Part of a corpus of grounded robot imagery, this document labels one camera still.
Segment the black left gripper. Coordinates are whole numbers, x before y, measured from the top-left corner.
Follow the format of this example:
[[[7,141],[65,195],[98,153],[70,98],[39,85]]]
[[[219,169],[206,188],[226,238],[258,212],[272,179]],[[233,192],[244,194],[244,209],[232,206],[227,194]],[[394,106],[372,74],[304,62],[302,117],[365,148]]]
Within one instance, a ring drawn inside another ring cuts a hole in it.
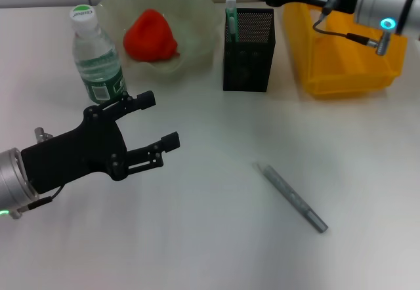
[[[74,130],[21,151],[24,168],[38,194],[44,194],[95,172],[112,173],[112,161],[127,152],[116,120],[129,113],[156,105],[154,93],[135,97],[127,91],[83,112],[83,121]],[[173,132],[151,145],[127,152],[128,175],[163,166],[162,153],[180,147]]]

